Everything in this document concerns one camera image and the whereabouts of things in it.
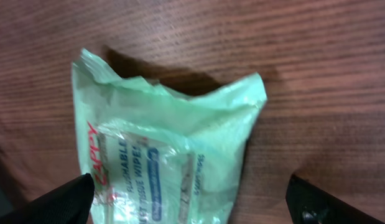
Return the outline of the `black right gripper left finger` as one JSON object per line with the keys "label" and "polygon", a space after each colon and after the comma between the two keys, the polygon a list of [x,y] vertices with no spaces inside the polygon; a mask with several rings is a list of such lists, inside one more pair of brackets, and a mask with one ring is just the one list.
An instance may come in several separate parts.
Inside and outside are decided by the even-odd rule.
{"label": "black right gripper left finger", "polygon": [[83,174],[1,216],[0,224],[86,224],[94,193],[91,174]]}

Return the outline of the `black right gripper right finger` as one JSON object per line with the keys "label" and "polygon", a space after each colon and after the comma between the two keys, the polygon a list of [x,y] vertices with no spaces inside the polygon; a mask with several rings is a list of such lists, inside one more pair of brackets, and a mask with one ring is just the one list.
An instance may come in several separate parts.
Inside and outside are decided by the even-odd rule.
{"label": "black right gripper right finger", "polygon": [[294,174],[285,200],[294,224],[384,224]]}

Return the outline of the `teal tissue packet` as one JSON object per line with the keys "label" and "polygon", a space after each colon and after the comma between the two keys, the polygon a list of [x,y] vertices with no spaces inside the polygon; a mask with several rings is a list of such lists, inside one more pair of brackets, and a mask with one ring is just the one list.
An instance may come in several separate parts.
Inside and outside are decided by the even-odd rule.
{"label": "teal tissue packet", "polygon": [[188,96],[122,78],[83,49],[72,85],[80,170],[95,183],[94,223],[228,222],[267,101],[258,73]]}

